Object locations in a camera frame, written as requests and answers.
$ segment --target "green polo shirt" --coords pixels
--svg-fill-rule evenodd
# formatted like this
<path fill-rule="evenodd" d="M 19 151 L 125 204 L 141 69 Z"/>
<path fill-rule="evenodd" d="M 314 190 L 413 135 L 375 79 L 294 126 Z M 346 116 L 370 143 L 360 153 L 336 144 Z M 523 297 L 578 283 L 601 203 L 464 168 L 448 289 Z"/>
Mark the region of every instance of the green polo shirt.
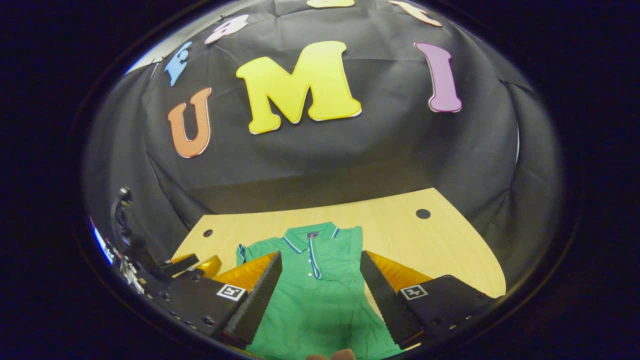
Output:
<path fill-rule="evenodd" d="M 328 222 L 289 229 L 281 238 L 239 245 L 237 264 L 276 250 L 282 274 L 246 351 L 268 360 L 330 357 L 345 348 L 368 360 L 401 352 L 364 295 L 360 226 L 338 229 Z"/>

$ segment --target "black fabric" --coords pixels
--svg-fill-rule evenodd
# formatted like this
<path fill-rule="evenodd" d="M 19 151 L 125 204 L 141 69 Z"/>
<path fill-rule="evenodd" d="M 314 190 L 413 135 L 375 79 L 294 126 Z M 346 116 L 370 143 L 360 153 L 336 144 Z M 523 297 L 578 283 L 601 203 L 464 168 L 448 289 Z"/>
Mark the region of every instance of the black fabric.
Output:
<path fill-rule="evenodd" d="M 204 39 L 222 20 L 185 39 L 193 43 L 173 87 L 163 71 L 172 53 L 128 74 L 109 96 L 96 126 L 110 130 L 98 131 L 102 140 L 89 146 L 89 194 L 108 199 L 129 186 L 151 248 L 167 258 L 206 213 L 309 208 L 435 187 L 487 241 L 507 286 L 514 285 L 544 253 L 558 219 L 563 176 L 551 119 L 508 59 L 426 10 L 444 26 L 382 0 L 327 9 L 263 1 L 226 13 L 249 14 L 248 25 L 210 45 Z M 305 46 L 325 40 L 346 44 L 344 70 L 362 114 L 314 122 L 309 93 L 299 124 L 272 104 L 280 129 L 252 135 L 236 70 L 268 56 L 291 72 Z M 451 53 L 460 112 L 428 108 L 431 75 L 415 42 Z M 185 159 L 173 146 L 167 114 L 205 87 L 212 88 L 211 140 Z M 193 106 L 184 119 L 192 138 Z M 98 176 L 99 163 L 108 165 Z"/>

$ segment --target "yellow letter m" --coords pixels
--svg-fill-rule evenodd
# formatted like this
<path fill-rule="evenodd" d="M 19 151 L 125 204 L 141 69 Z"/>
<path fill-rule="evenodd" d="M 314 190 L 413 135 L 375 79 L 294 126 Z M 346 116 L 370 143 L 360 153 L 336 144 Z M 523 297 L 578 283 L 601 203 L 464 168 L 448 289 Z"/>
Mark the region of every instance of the yellow letter m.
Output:
<path fill-rule="evenodd" d="M 309 88 L 313 105 L 308 114 L 313 120 L 341 119 L 360 114 L 362 106 L 351 97 L 342 67 L 342 52 L 346 49 L 346 45 L 338 41 L 308 45 L 300 53 L 292 74 L 266 56 L 241 66 L 236 76 L 244 79 L 249 93 L 253 116 L 249 131 L 257 135 L 280 127 L 280 117 L 271 112 L 269 99 L 290 122 L 297 124 Z"/>

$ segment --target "black cloth backdrop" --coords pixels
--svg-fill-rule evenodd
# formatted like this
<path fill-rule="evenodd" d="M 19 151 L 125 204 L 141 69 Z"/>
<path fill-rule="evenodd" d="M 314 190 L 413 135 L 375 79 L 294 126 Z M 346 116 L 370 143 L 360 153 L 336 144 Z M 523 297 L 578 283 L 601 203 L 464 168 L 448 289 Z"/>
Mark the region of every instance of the black cloth backdrop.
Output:
<path fill-rule="evenodd" d="M 86 201 L 99 231 L 110 236 L 109 206 L 123 186 L 134 196 L 136 229 L 160 260 L 204 214 L 308 208 L 435 187 L 493 250 L 507 287 L 514 285 L 544 253 L 559 219 L 562 157 L 552 120 L 508 59 L 425 10 L 443 27 L 382 0 L 326 9 L 262 1 L 225 14 L 249 15 L 233 35 L 204 44 L 226 21 L 219 20 L 184 39 L 193 43 L 173 87 L 163 71 L 173 53 L 126 74 L 105 98 L 86 147 Z M 309 92 L 300 123 L 272 103 L 280 129 L 252 135 L 246 85 L 236 70 L 268 56 L 291 72 L 305 46 L 326 40 L 346 44 L 344 70 L 362 113 L 314 122 Z M 451 53 L 460 112 L 429 109 L 431 75 L 415 42 Z M 211 141 L 185 159 L 173 147 L 167 114 L 205 87 L 212 88 Z M 184 118 L 192 138 L 191 105 Z"/>

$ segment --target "polo shirt collar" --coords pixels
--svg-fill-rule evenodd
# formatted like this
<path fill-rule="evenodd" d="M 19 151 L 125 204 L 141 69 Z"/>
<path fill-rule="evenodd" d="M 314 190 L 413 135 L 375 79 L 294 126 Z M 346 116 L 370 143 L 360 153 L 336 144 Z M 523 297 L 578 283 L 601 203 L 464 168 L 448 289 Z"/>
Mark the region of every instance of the polo shirt collar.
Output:
<path fill-rule="evenodd" d="M 293 227 L 287 230 L 282 239 L 295 253 L 301 254 L 309 248 L 309 238 L 313 240 L 330 239 L 336 237 L 339 231 L 340 229 L 332 222 L 325 222 L 317 225 Z"/>

